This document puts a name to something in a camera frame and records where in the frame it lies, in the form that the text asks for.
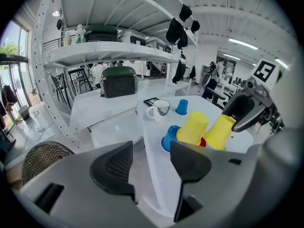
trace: person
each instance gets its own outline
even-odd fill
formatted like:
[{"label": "person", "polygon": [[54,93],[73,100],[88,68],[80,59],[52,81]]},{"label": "person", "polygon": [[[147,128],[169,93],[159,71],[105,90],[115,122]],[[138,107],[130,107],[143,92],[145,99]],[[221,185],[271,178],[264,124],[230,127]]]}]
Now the person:
[{"label": "person", "polygon": [[95,65],[95,67],[93,68],[92,76],[93,76],[93,78],[95,78],[95,86],[99,89],[101,88],[101,86],[100,86],[101,74],[106,69],[107,69],[107,66],[104,65],[103,62],[97,63]]},{"label": "person", "polygon": [[[210,88],[210,89],[215,89],[215,87],[217,86],[219,80],[222,78],[222,73],[223,73],[223,69],[224,69],[224,59],[220,58],[216,64],[216,69],[214,73],[211,73],[211,79],[208,82],[208,84],[206,85],[206,88]],[[212,99],[212,94],[210,92],[206,92],[204,91],[202,97],[204,99]]]}]

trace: yellow cup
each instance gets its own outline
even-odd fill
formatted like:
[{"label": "yellow cup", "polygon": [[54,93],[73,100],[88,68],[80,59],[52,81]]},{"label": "yellow cup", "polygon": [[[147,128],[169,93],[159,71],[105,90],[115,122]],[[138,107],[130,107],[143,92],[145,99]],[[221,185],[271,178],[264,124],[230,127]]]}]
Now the yellow cup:
[{"label": "yellow cup", "polygon": [[209,131],[205,133],[206,142],[214,149],[223,150],[235,122],[233,118],[221,115]]},{"label": "yellow cup", "polygon": [[200,140],[209,124],[208,117],[202,112],[191,112],[186,123],[177,131],[178,141],[200,145]]}]

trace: white bottle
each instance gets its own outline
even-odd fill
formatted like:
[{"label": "white bottle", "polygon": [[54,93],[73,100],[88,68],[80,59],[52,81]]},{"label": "white bottle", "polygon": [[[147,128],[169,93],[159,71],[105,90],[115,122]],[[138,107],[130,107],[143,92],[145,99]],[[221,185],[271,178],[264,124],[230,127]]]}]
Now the white bottle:
[{"label": "white bottle", "polygon": [[84,42],[84,29],[82,28],[82,25],[77,26],[75,35],[76,35],[76,44]]},{"label": "white bottle", "polygon": [[72,39],[71,39],[70,33],[66,32],[66,36],[65,36],[64,41],[63,41],[64,46],[66,47],[66,46],[71,45],[71,41],[72,41]]}]

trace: tile floor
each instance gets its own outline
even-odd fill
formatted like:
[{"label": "tile floor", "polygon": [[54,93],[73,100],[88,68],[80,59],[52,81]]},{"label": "tile floor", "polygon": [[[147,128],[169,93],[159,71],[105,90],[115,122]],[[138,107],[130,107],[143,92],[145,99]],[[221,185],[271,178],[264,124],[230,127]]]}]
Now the tile floor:
[{"label": "tile floor", "polygon": [[[84,85],[82,86],[82,92],[86,92]],[[202,95],[203,90],[198,84],[192,83],[189,95]],[[183,91],[178,91],[176,95],[185,95]],[[54,94],[54,101],[58,108],[69,113],[69,107],[67,104],[57,99],[57,95]],[[42,126],[45,131],[38,132],[37,127]],[[270,134],[270,126],[268,124],[261,127],[257,133],[259,126],[253,126],[248,129],[250,134],[254,137],[254,144],[262,143]],[[54,121],[49,116],[44,103],[39,103],[30,109],[30,119],[26,122],[18,124],[12,130],[13,136],[16,138],[16,144],[9,152],[4,162],[7,170],[7,177],[9,183],[16,189],[21,188],[21,167],[23,159],[27,151],[35,144],[45,141],[53,140],[57,141],[66,147],[71,147],[71,142],[60,132],[58,127],[54,124]],[[93,149],[94,145],[90,134],[87,129],[81,133],[82,145],[85,145],[85,149]],[[147,162],[147,156],[144,149],[143,140],[139,141],[133,147],[133,164],[130,170],[129,182],[135,186],[136,200],[138,201],[138,208],[158,227],[168,227],[173,224],[171,218],[162,216],[153,210],[144,200],[145,195],[155,195],[152,187],[152,180]]]}]

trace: fluorescent light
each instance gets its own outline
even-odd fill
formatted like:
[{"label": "fluorescent light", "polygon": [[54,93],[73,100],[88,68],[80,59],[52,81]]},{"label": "fluorescent light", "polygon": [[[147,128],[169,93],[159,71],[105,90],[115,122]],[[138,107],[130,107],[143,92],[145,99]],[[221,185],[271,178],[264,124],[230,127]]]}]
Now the fluorescent light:
[{"label": "fluorescent light", "polygon": [[227,55],[227,54],[223,54],[223,55],[224,55],[224,56],[227,56],[227,57],[234,58],[234,59],[236,59],[236,60],[241,60],[241,59],[239,59],[238,57],[230,56],[230,55]]},{"label": "fluorescent light", "polygon": [[58,16],[60,16],[60,11],[55,11],[52,15],[53,15],[54,17],[58,17]]},{"label": "fluorescent light", "polygon": [[252,45],[250,45],[250,44],[247,44],[247,43],[242,42],[242,41],[239,41],[239,40],[234,40],[234,39],[231,39],[231,38],[230,38],[229,41],[235,42],[235,43],[239,43],[239,44],[241,44],[241,45],[243,45],[243,46],[246,46],[246,47],[252,48],[252,49],[254,49],[254,50],[257,50],[257,47],[254,47],[254,46],[252,46]]},{"label": "fluorescent light", "polygon": [[286,65],[284,62],[282,62],[280,59],[276,58],[275,61],[278,62],[280,65],[282,65],[284,68],[286,68],[286,69],[289,68],[289,66]]}]

